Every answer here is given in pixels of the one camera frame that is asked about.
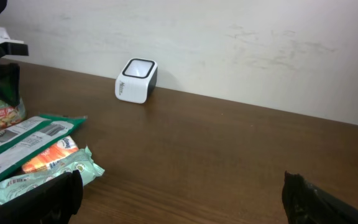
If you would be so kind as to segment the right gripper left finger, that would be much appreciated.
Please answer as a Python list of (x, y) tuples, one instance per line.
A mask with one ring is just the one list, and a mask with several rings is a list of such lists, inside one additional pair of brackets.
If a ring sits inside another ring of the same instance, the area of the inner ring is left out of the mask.
[(66, 172), (0, 206), (3, 223), (68, 223), (83, 198), (80, 172)]

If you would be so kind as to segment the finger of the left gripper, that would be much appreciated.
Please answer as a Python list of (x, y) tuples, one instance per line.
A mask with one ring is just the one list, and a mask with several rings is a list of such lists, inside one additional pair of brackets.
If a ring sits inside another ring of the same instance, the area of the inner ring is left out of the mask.
[(12, 107), (20, 103), (20, 66), (17, 63), (0, 65), (0, 100)]

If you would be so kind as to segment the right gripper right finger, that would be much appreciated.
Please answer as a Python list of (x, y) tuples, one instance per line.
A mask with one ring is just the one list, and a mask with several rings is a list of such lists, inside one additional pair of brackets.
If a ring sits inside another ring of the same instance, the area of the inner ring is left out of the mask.
[(358, 224), (358, 209), (300, 174), (285, 172), (282, 203), (289, 224)]

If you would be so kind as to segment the mint green snack packet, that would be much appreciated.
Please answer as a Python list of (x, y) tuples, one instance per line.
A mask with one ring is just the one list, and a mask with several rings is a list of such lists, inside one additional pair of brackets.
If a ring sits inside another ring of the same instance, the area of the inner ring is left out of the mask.
[(80, 172), (83, 186), (87, 185), (96, 177), (101, 177), (105, 172), (92, 160), (91, 156), (92, 152), (88, 147), (85, 147), (58, 161), (50, 170), (17, 175), (0, 182), (0, 205), (66, 172), (72, 173), (74, 170)]

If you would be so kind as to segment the orange tissue packet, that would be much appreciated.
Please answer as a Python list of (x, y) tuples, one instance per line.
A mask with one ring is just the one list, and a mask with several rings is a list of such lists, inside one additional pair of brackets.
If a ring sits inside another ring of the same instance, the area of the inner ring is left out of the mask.
[(64, 137), (22, 166), (25, 173), (52, 169), (60, 160), (78, 151), (79, 147), (70, 137)]

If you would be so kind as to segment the green white wipes pack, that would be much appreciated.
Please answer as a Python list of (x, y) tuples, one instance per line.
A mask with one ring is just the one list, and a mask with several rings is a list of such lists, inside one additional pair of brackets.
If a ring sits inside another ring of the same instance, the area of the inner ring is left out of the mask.
[(0, 130), (0, 181), (86, 121), (40, 114)]

